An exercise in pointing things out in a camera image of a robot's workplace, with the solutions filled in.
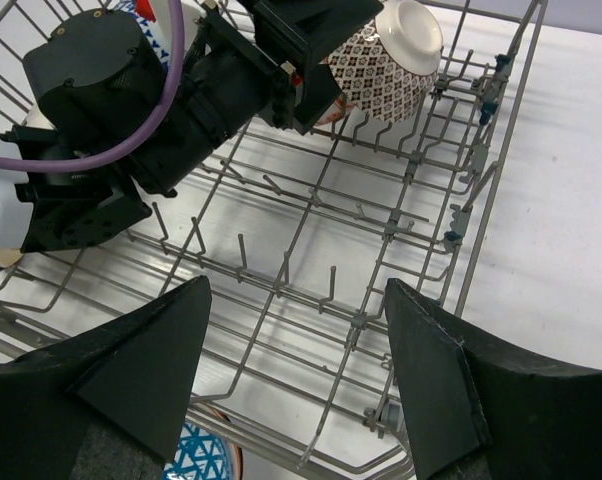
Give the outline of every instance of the gray wire dish rack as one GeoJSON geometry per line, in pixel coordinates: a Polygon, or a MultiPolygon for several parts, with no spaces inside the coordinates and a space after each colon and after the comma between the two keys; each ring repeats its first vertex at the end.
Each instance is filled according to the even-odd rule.
{"type": "MultiPolygon", "coordinates": [[[[110,3],[2,2],[0,130],[33,106],[23,54],[79,9],[110,3]]],[[[532,0],[513,17],[471,0],[423,3],[446,47],[414,121],[355,112],[300,137],[252,120],[177,199],[149,199],[154,218],[1,273],[0,361],[205,274],[213,315],[190,421],[305,478],[412,476],[384,281],[463,313],[547,8],[532,0]]],[[[249,16],[220,6],[250,36],[249,16]]]]}

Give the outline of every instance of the orange object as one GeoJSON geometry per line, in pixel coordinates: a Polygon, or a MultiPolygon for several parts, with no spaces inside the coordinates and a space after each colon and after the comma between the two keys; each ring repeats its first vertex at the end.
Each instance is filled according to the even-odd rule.
{"type": "Polygon", "coordinates": [[[151,22],[156,22],[157,20],[150,6],[150,0],[137,0],[135,11],[146,20],[150,20],[151,22]]]}

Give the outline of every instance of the blue and white patterned plate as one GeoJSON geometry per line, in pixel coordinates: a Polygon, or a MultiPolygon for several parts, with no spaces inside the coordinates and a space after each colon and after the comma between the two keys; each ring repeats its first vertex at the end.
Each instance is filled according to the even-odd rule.
{"type": "Polygon", "coordinates": [[[151,22],[150,20],[146,20],[142,16],[138,15],[134,9],[135,3],[131,0],[119,2],[113,8],[113,10],[128,12],[136,19],[137,23],[141,27],[141,30],[143,30],[143,33],[148,38],[150,45],[152,45],[154,53],[156,53],[157,57],[159,57],[159,60],[161,60],[161,65],[163,65],[163,68],[167,70],[170,62],[170,52],[163,48],[166,45],[166,41],[161,33],[159,25],[156,22],[151,22]]]}
{"type": "Polygon", "coordinates": [[[166,465],[164,480],[240,480],[235,477],[233,450],[218,437],[186,423],[174,462],[166,465]]]}

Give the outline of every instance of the metal wire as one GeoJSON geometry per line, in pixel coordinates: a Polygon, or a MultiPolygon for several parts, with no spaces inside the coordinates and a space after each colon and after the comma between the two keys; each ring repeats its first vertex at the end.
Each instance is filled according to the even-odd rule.
{"type": "MultiPolygon", "coordinates": [[[[55,22],[72,12],[110,3],[41,0],[41,9],[50,18],[48,28],[24,10],[23,1],[19,5],[17,0],[8,0],[0,11],[0,25],[15,11],[25,17],[32,33],[45,41],[44,32],[52,31],[55,22]]],[[[379,282],[385,275],[400,275],[446,305],[452,278],[463,266],[465,277],[454,305],[457,314],[463,312],[547,7],[546,0],[532,0],[521,17],[514,17],[473,8],[471,0],[463,5],[430,0],[423,3],[459,12],[459,23],[443,54],[443,86],[433,92],[432,99],[423,97],[412,124],[379,124],[369,117],[351,115],[327,130],[314,129],[310,141],[300,142],[292,134],[264,133],[264,123],[254,119],[245,125],[229,148],[216,152],[183,182],[183,189],[196,188],[200,195],[197,204],[179,204],[178,224],[173,216],[166,215],[169,207],[154,202],[154,219],[106,245],[74,255],[29,255],[1,274],[0,334],[3,336],[0,336],[0,352],[16,357],[25,347],[39,348],[68,338],[63,328],[53,326],[53,319],[63,315],[57,312],[63,311],[67,304],[79,305],[98,321],[106,321],[150,301],[193,275],[206,272],[212,279],[214,301],[229,305],[231,316],[236,318],[228,320],[213,315],[204,358],[210,365],[229,371],[230,375],[222,391],[193,395],[189,420],[305,478],[384,480],[412,475],[409,445],[401,440],[394,425],[381,420],[385,405],[400,399],[393,386],[394,371],[389,361],[387,325],[383,319],[383,289],[379,282]],[[464,44],[464,27],[473,16],[514,22],[516,33],[509,48],[493,53],[521,57],[524,34],[535,14],[536,26],[531,43],[523,52],[525,58],[515,62],[515,69],[521,71],[521,81],[514,94],[511,113],[500,111],[491,122],[482,125],[479,122],[482,102],[488,88],[495,86],[498,71],[493,64],[473,61],[477,55],[466,48],[472,45],[464,44]],[[509,123],[505,136],[497,141],[496,125],[503,123],[503,117],[509,117],[505,118],[509,123]],[[498,154],[498,160],[473,169],[470,175],[474,168],[473,154],[483,146],[490,148],[492,154],[498,154]],[[353,147],[359,155],[351,154],[353,147]],[[253,161],[247,152],[255,149],[264,157],[280,161],[285,160],[281,153],[284,151],[318,161],[320,173],[316,179],[309,180],[286,170],[278,171],[266,163],[253,161]],[[366,161],[368,155],[375,161],[366,161]],[[381,202],[365,193],[334,185],[326,181],[334,167],[375,178],[396,194],[391,201],[381,202]],[[462,174],[469,178],[466,185],[460,186],[462,174]],[[488,199],[484,206],[480,199],[486,190],[488,199]],[[415,201],[420,195],[427,198],[431,207],[427,211],[421,210],[415,201]],[[251,244],[248,232],[232,236],[236,244],[235,262],[220,255],[217,245],[206,238],[211,205],[224,196],[241,198],[244,203],[254,202],[263,205],[262,208],[285,210],[297,219],[296,225],[287,231],[289,242],[281,251],[271,252],[277,262],[273,270],[276,273],[258,270],[254,249],[259,246],[251,244]],[[446,243],[446,220],[451,218],[452,204],[462,205],[463,213],[480,218],[469,264],[460,261],[463,242],[446,243]],[[356,302],[339,301],[343,273],[337,265],[328,263],[315,272],[323,285],[320,293],[297,284],[295,265],[304,258],[299,246],[301,238],[315,228],[315,223],[356,231],[370,239],[370,243],[374,242],[374,266],[366,277],[365,291],[356,302]],[[122,273],[101,270],[93,265],[95,258],[117,265],[122,273]],[[133,278],[141,281],[128,281],[133,278]],[[94,295],[90,291],[93,285],[112,294],[94,295]],[[19,297],[31,287],[40,288],[40,293],[27,299],[19,297]],[[248,317],[254,321],[237,321],[248,317]],[[271,341],[264,335],[268,325],[276,325],[309,343],[291,349],[271,341]],[[14,338],[17,344],[3,338],[14,338]],[[331,352],[329,362],[313,356],[314,345],[331,352]],[[304,375],[282,376],[277,371],[256,367],[255,360],[262,357],[301,369],[325,388],[312,390],[304,383],[304,375]],[[374,375],[362,374],[356,368],[359,364],[372,365],[374,375]],[[285,392],[312,406],[317,415],[301,419],[304,424],[315,422],[310,435],[303,440],[295,438],[246,413],[252,411],[250,408],[243,410],[232,405],[231,400],[245,379],[285,392]],[[351,401],[350,397],[358,396],[365,398],[363,404],[351,401]],[[223,411],[230,420],[211,415],[199,408],[200,403],[223,411]],[[371,410],[372,414],[366,414],[365,410],[371,410]],[[382,454],[359,462],[331,455],[324,451],[321,441],[329,435],[330,420],[335,417],[345,419],[351,429],[395,435],[397,443],[382,454]]],[[[249,15],[235,2],[223,2],[221,7],[244,34],[254,32],[249,15]]],[[[0,34],[0,49],[21,60],[18,52],[27,51],[26,46],[9,42],[7,38],[0,34]]],[[[32,105],[30,92],[20,91],[17,84],[0,68],[0,115],[9,122],[14,122],[14,109],[27,111],[32,105]]],[[[507,82],[498,92],[500,102],[504,100],[506,85],[507,82]]]]}

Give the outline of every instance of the brown patterned bowl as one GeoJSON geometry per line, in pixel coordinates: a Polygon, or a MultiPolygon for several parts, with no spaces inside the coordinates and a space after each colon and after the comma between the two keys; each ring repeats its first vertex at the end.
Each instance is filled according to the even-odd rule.
{"type": "Polygon", "coordinates": [[[348,100],[385,122],[412,117],[437,78],[443,36],[430,11],[414,0],[390,0],[376,19],[329,57],[348,100]]]}

